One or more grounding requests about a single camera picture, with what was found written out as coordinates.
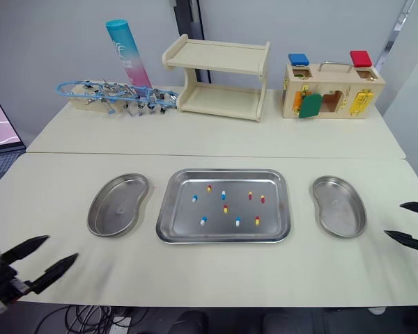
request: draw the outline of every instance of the metal clip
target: metal clip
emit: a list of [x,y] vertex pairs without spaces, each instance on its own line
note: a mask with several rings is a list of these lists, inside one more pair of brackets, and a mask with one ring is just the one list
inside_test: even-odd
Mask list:
[[306,95],[308,93],[308,85],[303,85],[301,92],[302,95]]

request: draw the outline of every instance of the black cable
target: black cable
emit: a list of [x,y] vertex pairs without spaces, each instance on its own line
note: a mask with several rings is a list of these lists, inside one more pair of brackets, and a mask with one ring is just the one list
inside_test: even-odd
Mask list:
[[62,308],[58,308],[57,310],[54,310],[53,312],[48,313],[47,315],[45,315],[43,317],[42,320],[40,320],[39,324],[36,327],[36,330],[34,331],[34,334],[39,333],[40,327],[42,326],[42,324],[45,322],[46,319],[48,319],[51,315],[53,315],[54,313],[58,312],[58,311],[62,311],[65,310],[66,308],[69,308],[69,306],[63,306]]
[[139,319],[137,322],[135,322],[134,324],[130,324],[130,325],[128,325],[128,326],[125,326],[125,325],[119,325],[118,323],[120,323],[121,321],[123,321],[125,318],[127,318],[127,317],[125,317],[125,318],[123,318],[123,319],[121,319],[121,320],[119,320],[119,321],[117,321],[117,322],[114,322],[113,320],[111,321],[111,324],[112,325],[117,325],[117,326],[119,326],[119,327],[124,327],[124,328],[131,328],[131,327],[133,327],[133,326],[136,326],[137,324],[140,324],[141,323],[141,321],[143,321],[144,320],[144,318],[146,317],[146,315],[147,315],[147,312],[148,312],[148,309],[149,308],[146,308],[146,311],[144,312],[144,314],[142,315],[142,317],[141,317],[141,319]]
[[74,333],[74,334],[85,334],[85,333],[90,333],[90,332],[96,331],[96,329],[98,329],[98,327],[87,328],[87,329],[84,329],[82,331],[76,331],[75,329],[73,329],[72,326],[70,325],[70,323],[68,322],[68,313],[69,313],[69,311],[72,307],[74,307],[74,306],[69,305],[69,306],[66,307],[67,310],[65,312],[65,317],[63,319],[64,323],[65,323],[65,327],[66,327],[67,330],[69,330],[71,333]]

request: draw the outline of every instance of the floor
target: floor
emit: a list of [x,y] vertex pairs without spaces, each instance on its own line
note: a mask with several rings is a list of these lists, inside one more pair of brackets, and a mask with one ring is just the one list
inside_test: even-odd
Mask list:
[[[0,333],[34,333],[38,322],[57,304],[17,302],[0,315]],[[167,334],[172,323],[187,308],[149,308],[144,320],[129,334]],[[200,308],[209,319],[209,333],[258,334],[260,318],[267,312],[287,312],[305,334],[418,334],[418,307],[388,308],[383,315],[372,315],[367,309],[322,308]],[[39,334],[64,334],[63,311],[50,317]]]

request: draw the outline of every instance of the cable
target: cable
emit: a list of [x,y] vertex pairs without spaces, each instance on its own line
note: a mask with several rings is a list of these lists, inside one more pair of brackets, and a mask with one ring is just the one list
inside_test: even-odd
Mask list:
[[[78,314],[78,313],[76,313],[76,319],[72,322],[71,327],[74,327],[74,325],[76,324],[76,322],[77,322],[77,320],[79,319],[80,315],[83,313],[83,311],[85,311],[85,309],[86,309],[86,308],[88,308],[88,306],[84,306],[84,307],[80,310],[79,314]],[[69,329],[69,328],[67,328],[67,331],[65,332],[65,334],[70,334],[70,329]]]
[[42,324],[45,322],[46,319],[48,319],[54,313],[65,310],[66,308],[69,308],[69,306],[63,306],[62,308],[58,308],[57,310],[54,310],[53,312],[50,312],[47,315],[45,315],[45,317],[42,320],[40,320],[39,324],[37,325],[36,330],[34,331],[34,334],[39,333],[40,327],[42,326]]
[[68,322],[68,313],[69,313],[69,311],[70,311],[70,309],[72,308],[72,307],[74,307],[73,305],[69,305],[68,307],[67,307],[67,310],[66,310],[66,312],[65,312],[65,317],[64,317],[64,323],[65,323],[65,327],[71,332],[71,333],[74,333],[74,334],[85,334],[85,333],[91,333],[91,332],[93,332],[96,328],[87,328],[87,329],[84,329],[84,330],[82,330],[82,331],[76,331],[75,329],[73,329],[72,328],[72,326],[70,325],[70,323]]
[[144,312],[144,314],[142,315],[142,317],[141,317],[141,319],[139,319],[137,322],[135,322],[134,324],[130,324],[130,325],[128,325],[128,326],[125,326],[125,325],[119,325],[119,323],[121,322],[121,321],[123,321],[125,318],[127,318],[127,317],[124,317],[124,318],[122,318],[121,320],[119,320],[119,321],[117,321],[117,322],[114,322],[113,320],[111,321],[111,324],[112,325],[117,325],[117,326],[119,326],[119,327],[124,327],[124,328],[131,328],[131,327],[133,327],[133,326],[136,326],[137,324],[140,324],[141,323],[141,321],[143,321],[144,320],[144,318],[146,317],[146,315],[147,315],[147,312],[148,312],[148,309],[149,308],[146,308],[146,311]]

